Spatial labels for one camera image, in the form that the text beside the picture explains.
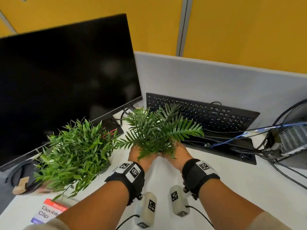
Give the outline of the grey wall post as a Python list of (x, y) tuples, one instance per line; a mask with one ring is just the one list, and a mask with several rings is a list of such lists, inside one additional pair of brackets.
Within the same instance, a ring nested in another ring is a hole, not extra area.
[(193, 0), (182, 1), (182, 9), (180, 14), (178, 38), (176, 45), (177, 57), (183, 57), (184, 54), (192, 6), (193, 6)]

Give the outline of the green artificial fern plant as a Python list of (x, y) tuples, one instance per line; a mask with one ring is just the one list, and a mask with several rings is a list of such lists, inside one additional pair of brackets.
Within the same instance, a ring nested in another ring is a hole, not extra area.
[(162, 153), (175, 158), (175, 143), (190, 136), (203, 137), (202, 126), (193, 119), (184, 118), (179, 104), (167, 104), (156, 111), (139, 108), (130, 112), (124, 120), (130, 126), (125, 138), (118, 139), (118, 149), (140, 147), (138, 160), (153, 153)]

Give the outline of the black monitor stand base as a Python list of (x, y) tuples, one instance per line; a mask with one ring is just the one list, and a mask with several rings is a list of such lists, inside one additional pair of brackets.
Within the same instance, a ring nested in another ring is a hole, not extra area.
[(123, 135), (124, 131), (121, 128), (121, 125), (118, 123), (118, 121), (116, 120), (116, 118), (109, 117), (107, 119), (102, 119), (102, 120), (96, 120), (94, 122), (95, 126), (98, 125), (101, 122), (101, 129), (100, 129), (100, 133), (103, 136), (104, 132), (109, 132), (109, 134), (111, 136), (114, 135), (115, 131), (117, 130), (117, 134), (116, 135)]

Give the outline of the flat black docking device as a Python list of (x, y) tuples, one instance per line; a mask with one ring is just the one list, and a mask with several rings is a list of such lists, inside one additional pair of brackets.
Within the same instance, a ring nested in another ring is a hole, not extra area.
[[(238, 134), (224, 134), (204, 131), (204, 136), (190, 136), (184, 142), (186, 147), (207, 152), (220, 157), (229, 158), (239, 162), (244, 162), (252, 165), (257, 165), (255, 153), (256, 149), (253, 146), (251, 138), (241, 137), (228, 143), (226, 141), (238, 136)], [(213, 146), (214, 144), (224, 143), (222, 145)]]

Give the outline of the person's left hand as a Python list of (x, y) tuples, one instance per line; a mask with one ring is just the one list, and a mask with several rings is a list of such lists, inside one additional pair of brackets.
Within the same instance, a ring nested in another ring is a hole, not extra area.
[(141, 156), (142, 149), (138, 145), (132, 146), (128, 161), (138, 163), (145, 174), (149, 171), (152, 162), (158, 157), (158, 153), (150, 153), (149, 155)]

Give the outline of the black computer monitor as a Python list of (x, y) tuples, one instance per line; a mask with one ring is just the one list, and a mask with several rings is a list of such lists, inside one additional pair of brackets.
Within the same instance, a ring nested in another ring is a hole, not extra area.
[(126, 14), (0, 38), (0, 171), (142, 100)]

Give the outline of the grey desk divider panel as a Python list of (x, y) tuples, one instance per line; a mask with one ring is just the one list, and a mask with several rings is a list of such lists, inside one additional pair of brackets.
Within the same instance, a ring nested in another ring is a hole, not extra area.
[(248, 129), (271, 125), (307, 99), (307, 74), (214, 61), (135, 52), (143, 99), (146, 93), (259, 112)]

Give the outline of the black round desk object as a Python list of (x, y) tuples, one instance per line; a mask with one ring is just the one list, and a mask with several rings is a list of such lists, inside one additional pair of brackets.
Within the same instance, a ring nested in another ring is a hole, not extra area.
[(40, 175), (40, 168), (38, 168), (39, 162), (37, 160), (26, 160), (16, 167), (9, 173), (6, 178), (6, 183), (12, 188), (16, 186), (20, 178), (30, 176), (29, 183), (27, 185), (27, 192), (25, 195), (36, 192), (41, 186), (41, 181), (36, 181), (35, 174)]

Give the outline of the red and white clip box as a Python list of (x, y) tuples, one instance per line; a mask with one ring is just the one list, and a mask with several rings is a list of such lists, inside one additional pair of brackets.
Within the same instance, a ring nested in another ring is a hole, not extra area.
[(43, 202), (42, 207), (39, 209), (38, 213), (31, 219), (30, 222), (32, 224), (45, 224), (59, 216), (67, 209), (68, 207), (66, 205), (47, 198)]

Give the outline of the green bushy artificial plant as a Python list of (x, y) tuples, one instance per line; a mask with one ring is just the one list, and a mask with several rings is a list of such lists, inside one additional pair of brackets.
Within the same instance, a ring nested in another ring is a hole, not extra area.
[(118, 125), (107, 130), (102, 121), (93, 124), (85, 119), (72, 121), (58, 135), (48, 136), (47, 147), (37, 157), (35, 181), (60, 192), (54, 201), (68, 189), (72, 189), (68, 198), (75, 197), (111, 165), (117, 129)]

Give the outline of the person's right forearm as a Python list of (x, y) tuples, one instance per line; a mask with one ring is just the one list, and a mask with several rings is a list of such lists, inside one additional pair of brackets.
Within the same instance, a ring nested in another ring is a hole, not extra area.
[(199, 190), (199, 199), (215, 230), (245, 230), (264, 212), (219, 179), (205, 182)]

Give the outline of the black computer keyboard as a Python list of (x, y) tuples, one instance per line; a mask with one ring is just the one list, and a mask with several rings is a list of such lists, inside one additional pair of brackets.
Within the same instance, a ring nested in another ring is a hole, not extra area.
[(259, 112), (245, 109), (146, 93), (146, 106), (151, 111), (165, 108), (165, 104), (178, 104), (184, 119), (194, 120), (204, 129), (216, 132), (243, 132), (260, 115)]

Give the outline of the brown cardboard tag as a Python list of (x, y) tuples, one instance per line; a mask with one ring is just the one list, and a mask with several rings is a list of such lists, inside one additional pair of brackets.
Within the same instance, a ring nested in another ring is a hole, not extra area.
[(25, 195), (27, 192), (27, 185), (29, 183), (30, 176), (23, 177), (19, 179), (19, 182), (14, 186), (12, 194), (13, 195)]

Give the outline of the person's left forearm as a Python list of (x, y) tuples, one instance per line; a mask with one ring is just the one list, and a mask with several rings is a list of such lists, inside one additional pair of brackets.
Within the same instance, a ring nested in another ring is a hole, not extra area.
[(70, 230), (115, 230), (128, 201), (126, 186), (110, 181), (57, 218)]

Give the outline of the grey desktop computer case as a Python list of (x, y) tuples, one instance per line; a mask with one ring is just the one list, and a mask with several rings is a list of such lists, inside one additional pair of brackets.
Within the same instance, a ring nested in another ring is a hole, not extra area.
[(286, 110), (278, 120), (270, 157), (288, 167), (307, 170), (307, 99)]

